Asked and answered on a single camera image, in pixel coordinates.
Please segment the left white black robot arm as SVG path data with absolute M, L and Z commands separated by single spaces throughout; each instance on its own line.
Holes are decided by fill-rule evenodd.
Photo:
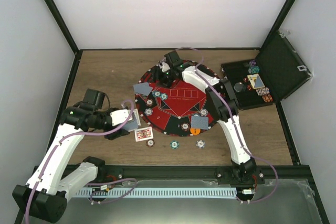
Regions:
M 87 89 L 82 101 L 63 111 L 55 138 L 41 164 L 24 186 L 16 185 L 13 190 L 13 198 L 24 213 L 25 223 L 30 222 L 30 217 L 57 223 L 68 201 L 83 187 L 105 190 L 118 183 L 117 180 L 105 182 L 105 161 L 91 156 L 69 175 L 63 175 L 84 136 L 105 136 L 113 140 L 128 133 L 124 126 L 133 116 L 134 102 L 127 99 L 121 102 L 119 109 L 102 111 L 106 98 L 101 91 Z

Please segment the red black hundred chip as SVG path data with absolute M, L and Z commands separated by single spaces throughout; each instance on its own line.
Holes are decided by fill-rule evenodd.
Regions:
M 151 105 L 153 104 L 153 100 L 151 100 L 151 99 L 147 100 L 147 101 L 146 101 L 146 104 L 147 104 L 148 106 L 151 106 Z
M 182 123 L 181 124 L 181 129 L 183 131 L 188 131 L 190 129 L 190 125 L 188 123 Z

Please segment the red black chip stack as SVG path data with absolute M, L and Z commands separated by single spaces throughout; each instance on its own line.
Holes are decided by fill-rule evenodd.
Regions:
M 155 144 L 153 140 L 147 140 L 146 145 L 147 147 L 152 147 Z

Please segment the purple white chip stack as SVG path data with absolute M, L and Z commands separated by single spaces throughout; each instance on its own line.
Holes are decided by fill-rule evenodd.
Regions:
M 199 140 L 199 141 L 196 142 L 196 146 L 198 148 L 204 148 L 205 147 L 205 142 L 202 141 L 202 140 Z

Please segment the grey playing card deck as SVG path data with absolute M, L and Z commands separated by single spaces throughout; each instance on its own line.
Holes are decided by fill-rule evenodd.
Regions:
M 139 120 L 134 117 L 131 121 L 125 124 L 122 128 L 128 132 L 134 131 L 139 128 Z

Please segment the green blue chip stack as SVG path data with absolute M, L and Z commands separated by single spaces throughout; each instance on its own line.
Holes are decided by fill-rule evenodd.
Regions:
M 179 147 L 179 143 L 177 141 L 172 141 L 170 146 L 172 149 L 177 149 Z

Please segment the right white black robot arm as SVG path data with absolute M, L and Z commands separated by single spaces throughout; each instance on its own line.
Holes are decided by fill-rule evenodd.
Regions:
M 240 128 L 238 100 L 229 81 L 203 72 L 202 64 L 202 60 L 197 64 L 184 62 L 173 50 L 154 67 L 152 78 L 166 88 L 177 80 L 184 81 L 205 93 L 209 113 L 221 126 L 229 145 L 233 177 L 244 184 L 251 179 L 257 165 Z

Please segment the triangular black dealer button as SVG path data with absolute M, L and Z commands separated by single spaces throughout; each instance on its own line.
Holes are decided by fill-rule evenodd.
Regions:
M 139 97 L 140 97 L 140 98 L 141 98 L 143 101 L 146 101 L 146 100 L 147 100 L 147 98 L 148 98 L 147 96 L 145 96 L 145 95 L 142 95 L 142 94 L 140 94 L 140 95 L 139 95 Z

